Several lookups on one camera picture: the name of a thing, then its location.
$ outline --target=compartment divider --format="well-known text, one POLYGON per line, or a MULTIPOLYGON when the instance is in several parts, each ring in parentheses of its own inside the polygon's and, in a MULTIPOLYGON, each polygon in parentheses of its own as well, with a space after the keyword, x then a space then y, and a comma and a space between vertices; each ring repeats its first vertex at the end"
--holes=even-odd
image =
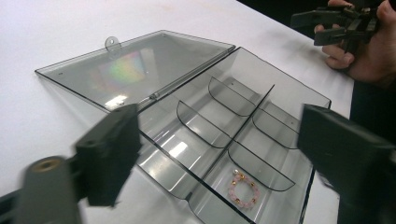
MULTIPOLYGON (((197 176, 193 171, 191 171, 189 168, 187 168, 185 165, 183 165, 183 163, 181 163, 180 161, 178 161, 176 158, 172 157, 168 151, 166 151, 165 149, 163 149, 160 145, 158 145, 155 141, 153 141, 149 136, 147 136, 143 131, 140 130, 140 134, 142 134, 143 137, 145 137, 152 145, 154 145, 156 148, 158 148, 163 154, 165 154, 169 159, 171 159, 175 164, 177 164, 181 169, 183 169, 186 173, 188 173, 190 176, 192 176, 197 182, 199 182, 200 184, 202 184, 206 189, 208 189, 211 193, 213 193, 214 195, 216 195, 222 202, 224 202, 225 204, 227 204, 230 208, 232 208, 235 213, 237 213, 239 216, 241 216, 241 218, 243 218, 244 220, 247 221, 247 223, 254 223, 252 220, 250 220, 250 218, 248 218, 243 212, 241 212, 239 209, 237 209, 232 203, 230 203, 227 199, 225 199, 221 194, 219 194, 217 191, 215 191, 214 189, 212 189, 212 187, 210 187, 208 184, 206 184, 206 182, 204 181, 204 178, 200 178, 199 176, 197 176)), ((184 200, 186 200, 187 202, 189 201, 189 198, 191 197, 191 195, 194 192, 194 189, 191 190, 190 194, 187 195, 186 198, 184 198, 184 200)))
POLYGON ((177 104, 177 118, 190 131, 212 147, 225 148, 231 137, 184 102, 177 104))
POLYGON ((264 110, 269 115, 271 115, 272 117, 274 117, 275 119, 278 119, 279 121, 282 120, 282 117, 284 120, 289 119, 290 122, 289 124, 286 121, 281 121, 281 122, 284 123, 289 128, 293 129, 295 132, 298 132, 300 130, 300 121, 297 118, 295 118, 294 116, 292 116, 291 114, 289 114, 288 112, 277 106, 276 104, 272 103, 271 101, 269 101, 267 104, 268 105, 266 105, 265 108, 261 108, 261 109, 264 110))
POLYGON ((283 175, 275 167, 239 142, 235 141, 228 148, 228 155, 236 165, 244 169, 252 178, 262 183, 268 189, 286 191, 295 185, 294 181, 283 175))
POLYGON ((215 77, 210 79, 208 91, 213 99, 238 116, 247 117, 256 108, 249 99, 218 81, 215 77))
POLYGON ((251 118, 251 121, 257 130, 267 135, 281 146, 288 149, 297 149, 296 141, 298 133, 265 110, 259 108, 251 118))
MULTIPOLYGON (((267 98, 267 96, 270 94, 271 90, 274 88, 275 84, 271 87, 271 89, 262 97, 262 99, 259 102, 259 105, 262 104, 262 102, 264 102, 264 100, 267 98)), ((206 173, 203 175, 202 179, 205 179, 209 173, 212 171, 212 169, 217 165, 217 163, 219 162, 219 160, 221 159, 221 157, 224 155, 224 153, 227 152, 227 150, 229 149, 230 145, 235 142, 235 138, 238 136, 238 134, 240 134, 244 128, 248 125, 249 123, 249 119, 254 115, 254 113, 256 112, 256 110, 259 107, 255 107, 255 109, 250 113, 248 119, 245 120, 245 122, 242 124, 242 126, 239 128, 239 130, 236 132, 236 134, 232 137, 232 141, 230 141, 230 143, 226 146, 226 148, 224 148, 224 150, 218 155, 218 157, 215 159, 215 161, 212 163, 212 165, 209 167, 209 169, 207 169, 206 173)))
POLYGON ((248 99, 254 105, 257 105, 261 99, 261 96, 257 92, 233 77, 227 77, 222 80, 221 83, 230 88, 231 90, 238 92, 240 95, 248 99))

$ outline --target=person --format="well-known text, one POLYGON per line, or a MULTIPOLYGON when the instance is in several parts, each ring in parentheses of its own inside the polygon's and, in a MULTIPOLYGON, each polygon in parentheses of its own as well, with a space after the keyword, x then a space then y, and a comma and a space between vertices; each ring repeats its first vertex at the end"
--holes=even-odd
MULTIPOLYGON (((345 0, 330 0, 328 5, 351 6, 345 0)), ((354 54, 344 52, 341 44, 322 51, 330 68, 343 69, 355 79, 350 120, 396 145, 396 11, 385 0, 376 14, 378 31, 354 54)), ((323 30, 322 25, 315 27, 316 33, 323 30)))
MULTIPOLYGON (((344 0, 330 0, 329 6, 350 5, 344 0)), ((377 9, 380 25, 367 45, 358 48, 356 54, 344 52, 341 45, 322 48, 328 54, 326 64, 334 69, 346 69, 347 74, 358 81, 371 83, 382 89, 389 89, 396 78, 396 11, 389 0, 377 9)), ((322 25, 315 32, 324 30, 322 25)))

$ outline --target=white surface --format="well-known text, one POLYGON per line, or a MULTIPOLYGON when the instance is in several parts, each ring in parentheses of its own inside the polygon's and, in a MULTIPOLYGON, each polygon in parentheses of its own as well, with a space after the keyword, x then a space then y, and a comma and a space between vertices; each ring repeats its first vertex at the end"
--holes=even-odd
MULTIPOLYGON (((232 0, 3 1, 0 7, 0 195, 28 164, 73 155, 105 114, 37 77, 34 70, 158 30, 244 47, 332 100, 349 116, 353 82, 329 69, 312 40, 232 0)), ((188 205, 134 168, 120 208, 89 208, 88 223, 200 223, 188 205)), ((314 181, 304 223, 336 223, 337 195, 314 181)))

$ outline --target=finger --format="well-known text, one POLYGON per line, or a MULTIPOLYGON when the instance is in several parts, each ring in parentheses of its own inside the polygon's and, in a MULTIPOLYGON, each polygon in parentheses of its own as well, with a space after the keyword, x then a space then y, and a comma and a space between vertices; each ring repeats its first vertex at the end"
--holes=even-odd
POLYGON ((344 69, 350 66, 350 63, 342 63, 333 57, 328 57, 325 62, 330 68, 333 69, 344 69))
MULTIPOLYGON (((339 27, 340 27, 340 25, 338 25, 338 24, 333 24, 332 25, 332 28, 339 28, 339 27)), ((321 31, 324 31, 324 30, 325 30, 324 26, 322 24, 319 24, 319 25, 315 26, 314 33, 316 34, 317 32, 321 32, 321 31)))
POLYGON ((329 6, 353 6, 352 4, 348 3, 344 0, 329 0, 329 6))
POLYGON ((324 46, 322 51, 337 60, 339 63, 351 64, 355 60, 353 54, 349 52, 345 53, 344 50, 337 45, 324 46))
POLYGON ((381 21, 381 24, 384 25, 394 25, 396 22, 396 11, 392 8, 388 0, 379 5, 376 16, 381 21))

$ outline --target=plastic compartment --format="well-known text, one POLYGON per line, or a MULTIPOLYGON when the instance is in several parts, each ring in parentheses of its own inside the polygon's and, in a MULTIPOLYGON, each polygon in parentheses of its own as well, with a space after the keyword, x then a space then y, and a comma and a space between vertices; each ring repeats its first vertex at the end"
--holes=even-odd
POLYGON ((203 222, 299 223, 313 173, 295 148, 298 119, 303 104, 331 101, 233 49, 160 31, 36 72, 105 111, 139 103, 139 166, 203 222), (252 208, 228 195, 234 169, 261 192, 252 208))
MULTIPOLYGON (((172 188, 165 188, 187 200, 203 222, 298 223, 312 175, 309 160, 291 150, 304 103, 330 106, 327 98, 238 49, 143 111, 141 130, 172 169, 184 171, 172 172, 176 182, 166 180, 172 188), (249 74, 257 73, 263 74, 260 81, 251 80, 249 74), (238 207, 228 195, 234 169, 261 192, 252 208, 238 207)), ((163 184, 164 177, 154 179, 163 184)), ((244 184, 236 193, 243 201, 252 196, 244 184)))

